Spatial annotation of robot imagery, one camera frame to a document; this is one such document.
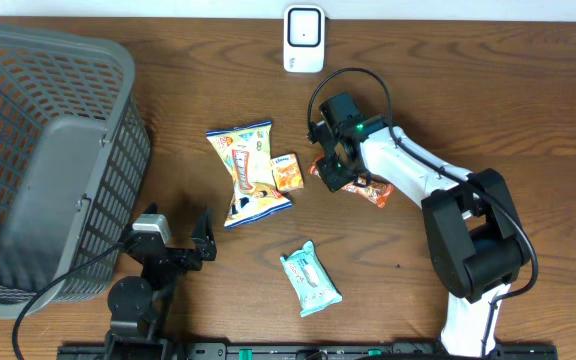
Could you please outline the orange Top chocolate bar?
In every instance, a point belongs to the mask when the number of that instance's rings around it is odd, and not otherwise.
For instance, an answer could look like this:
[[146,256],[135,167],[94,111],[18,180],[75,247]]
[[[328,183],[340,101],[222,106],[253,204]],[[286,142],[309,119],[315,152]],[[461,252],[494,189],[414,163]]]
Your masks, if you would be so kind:
[[362,196],[379,208],[384,208],[386,206],[389,197],[395,190],[395,187],[392,184],[378,181],[372,181],[368,186],[365,186],[366,179],[363,177],[359,178],[359,183],[362,184],[362,187],[354,185],[352,182],[350,182],[344,185],[342,189],[344,191]]

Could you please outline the orange tissue pack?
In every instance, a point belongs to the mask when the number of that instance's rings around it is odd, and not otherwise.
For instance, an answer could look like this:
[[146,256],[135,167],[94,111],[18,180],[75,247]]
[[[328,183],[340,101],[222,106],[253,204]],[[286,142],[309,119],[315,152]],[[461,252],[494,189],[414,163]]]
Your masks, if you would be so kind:
[[272,158],[270,164],[275,185],[280,193],[288,193],[304,187],[298,159],[294,153]]

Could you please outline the yellow snack chip bag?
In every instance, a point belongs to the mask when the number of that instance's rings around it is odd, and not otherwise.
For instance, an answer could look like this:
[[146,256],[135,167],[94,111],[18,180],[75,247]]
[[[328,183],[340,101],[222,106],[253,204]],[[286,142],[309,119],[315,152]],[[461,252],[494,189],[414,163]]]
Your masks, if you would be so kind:
[[270,151],[271,120],[209,130],[206,138],[232,177],[226,229],[250,224],[292,207],[276,187]]

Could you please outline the white wet wipes pack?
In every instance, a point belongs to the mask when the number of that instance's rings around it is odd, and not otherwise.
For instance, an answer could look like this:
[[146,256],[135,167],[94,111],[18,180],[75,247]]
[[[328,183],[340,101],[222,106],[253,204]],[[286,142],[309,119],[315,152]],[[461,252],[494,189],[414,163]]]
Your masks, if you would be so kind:
[[305,242],[291,255],[282,256],[280,261],[297,294],[301,317],[322,311],[343,300],[321,264],[312,240]]

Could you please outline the grey plastic shopping basket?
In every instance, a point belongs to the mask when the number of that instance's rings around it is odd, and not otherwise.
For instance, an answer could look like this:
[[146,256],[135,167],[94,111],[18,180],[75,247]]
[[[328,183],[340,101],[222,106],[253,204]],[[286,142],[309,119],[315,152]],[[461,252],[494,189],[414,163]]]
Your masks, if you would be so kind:
[[135,75],[115,42],[0,25],[0,318],[108,286],[150,158]]

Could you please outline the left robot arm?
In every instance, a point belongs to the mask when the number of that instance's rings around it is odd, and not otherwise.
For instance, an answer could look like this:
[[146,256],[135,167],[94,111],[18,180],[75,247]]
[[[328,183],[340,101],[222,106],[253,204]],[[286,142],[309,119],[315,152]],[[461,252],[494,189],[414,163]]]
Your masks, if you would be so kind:
[[150,205],[123,231],[122,252],[136,260],[142,271],[117,281],[108,293],[111,312],[105,359],[184,359],[182,345],[164,335],[165,322],[178,280],[216,259],[212,213],[199,217],[190,239],[192,248],[167,245],[171,238],[166,217]]

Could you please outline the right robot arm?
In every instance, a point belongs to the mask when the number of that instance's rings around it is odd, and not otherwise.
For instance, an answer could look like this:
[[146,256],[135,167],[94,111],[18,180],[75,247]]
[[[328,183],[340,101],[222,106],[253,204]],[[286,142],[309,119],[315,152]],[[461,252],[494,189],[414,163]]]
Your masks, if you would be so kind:
[[449,292],[441,344],[454,356],[490,355],[499,306],[519,294],[511,284],[521,267],[538,265],[504,178],[443,161],[382,116],[309,122],[308,139],[324,150],[316,166],[330,191],[380,177],[421,209],[432,266]]

